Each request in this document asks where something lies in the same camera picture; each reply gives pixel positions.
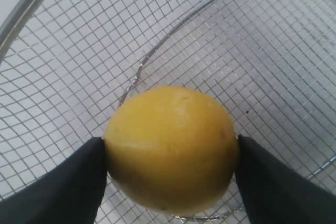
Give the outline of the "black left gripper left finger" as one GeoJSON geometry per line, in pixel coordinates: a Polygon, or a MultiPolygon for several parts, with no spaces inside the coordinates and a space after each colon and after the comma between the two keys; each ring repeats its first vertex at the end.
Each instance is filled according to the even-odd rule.
{"type": "Polygon", "coordinates": [[[1,223],[94,223],[107,183],[104,142],[93,137],[60,165],[1,201],[1,223]]]}

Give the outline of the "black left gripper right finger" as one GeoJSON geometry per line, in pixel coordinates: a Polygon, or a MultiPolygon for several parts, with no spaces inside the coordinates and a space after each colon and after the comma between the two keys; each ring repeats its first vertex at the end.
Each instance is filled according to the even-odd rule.
{"type": "Polygon", "coordinates": [[[335,195],[308,181],[253,138],[238,136],[237,185],[250,223],[335,223],[335,195]]]}

